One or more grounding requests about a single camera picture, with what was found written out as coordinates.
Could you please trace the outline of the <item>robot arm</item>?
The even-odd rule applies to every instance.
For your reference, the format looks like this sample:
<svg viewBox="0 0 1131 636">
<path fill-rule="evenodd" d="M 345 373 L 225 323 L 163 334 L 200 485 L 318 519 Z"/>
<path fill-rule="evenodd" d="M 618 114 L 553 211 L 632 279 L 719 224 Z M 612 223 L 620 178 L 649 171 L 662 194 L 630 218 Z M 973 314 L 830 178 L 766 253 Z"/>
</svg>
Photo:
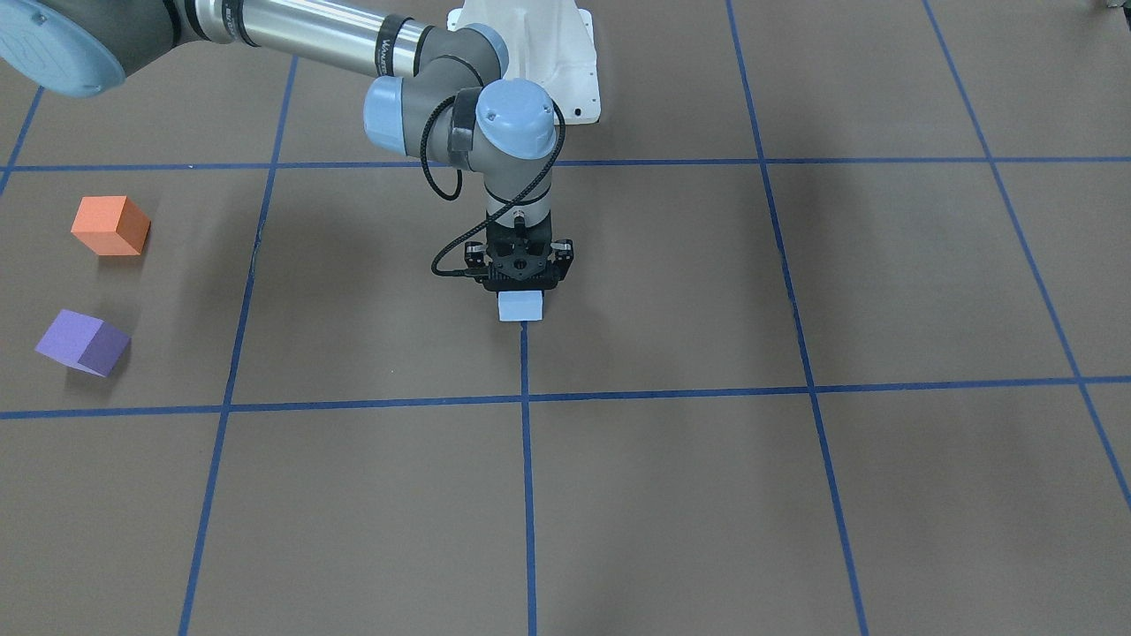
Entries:
<svg viewBox="0 0 1131 636">
<path fill-rule="evenodd" d="M 552 169 L 566 118 L 541 85 L 508 78 L 504 37 L 335 1 L 5 1 L 3 60 L 46 91 L 89 98 L 191 42 L 243 44 L 371 79 L 362 106 L 375 148 L 483 178 L 484 218 L 429 268 L 490 292 L 545 292 L 576 249 L 552 230 Z"/>
</svg>

